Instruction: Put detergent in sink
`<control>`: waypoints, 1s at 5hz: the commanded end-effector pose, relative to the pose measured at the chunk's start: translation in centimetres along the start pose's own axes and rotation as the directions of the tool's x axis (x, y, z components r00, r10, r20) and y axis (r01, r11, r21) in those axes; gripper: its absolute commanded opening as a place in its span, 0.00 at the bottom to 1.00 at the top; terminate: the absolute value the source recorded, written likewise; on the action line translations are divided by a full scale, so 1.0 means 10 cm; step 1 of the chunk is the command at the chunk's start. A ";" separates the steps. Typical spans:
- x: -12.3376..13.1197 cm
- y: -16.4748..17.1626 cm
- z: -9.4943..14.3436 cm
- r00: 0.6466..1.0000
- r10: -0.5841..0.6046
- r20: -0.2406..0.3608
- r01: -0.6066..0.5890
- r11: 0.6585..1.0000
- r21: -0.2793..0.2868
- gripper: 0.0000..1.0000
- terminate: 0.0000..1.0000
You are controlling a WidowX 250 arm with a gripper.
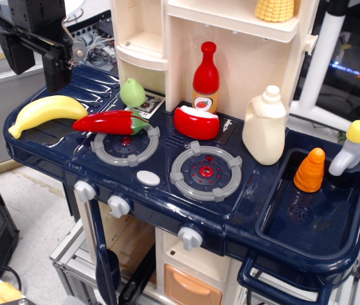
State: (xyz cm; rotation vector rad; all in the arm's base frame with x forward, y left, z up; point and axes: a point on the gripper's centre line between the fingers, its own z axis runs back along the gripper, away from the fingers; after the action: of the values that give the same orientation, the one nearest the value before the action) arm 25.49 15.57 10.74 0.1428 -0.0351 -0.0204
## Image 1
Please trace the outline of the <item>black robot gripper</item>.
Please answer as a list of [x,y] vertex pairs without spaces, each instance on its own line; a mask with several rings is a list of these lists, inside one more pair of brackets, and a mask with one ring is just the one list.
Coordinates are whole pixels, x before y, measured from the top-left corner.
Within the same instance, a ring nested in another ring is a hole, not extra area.
[[34,52],[43,55],[47,91],[67,86],[72,71],[72,38],[63,26],[63,1],[6,1],[0,4],[0,46],[11,70],[21,75],[36,64]]

